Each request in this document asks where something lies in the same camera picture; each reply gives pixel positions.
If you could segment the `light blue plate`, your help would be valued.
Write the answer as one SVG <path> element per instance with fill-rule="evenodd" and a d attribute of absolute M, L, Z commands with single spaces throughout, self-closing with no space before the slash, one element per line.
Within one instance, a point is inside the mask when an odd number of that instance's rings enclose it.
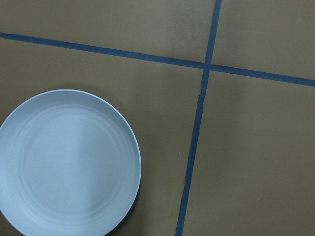
<path fill-rule="evenodd" d="M 38 94 L 0 127 L 0 209 L 23 235 L 104 236 L 127 216 L 140 181 L 130 125 L 93 94 Z"/>

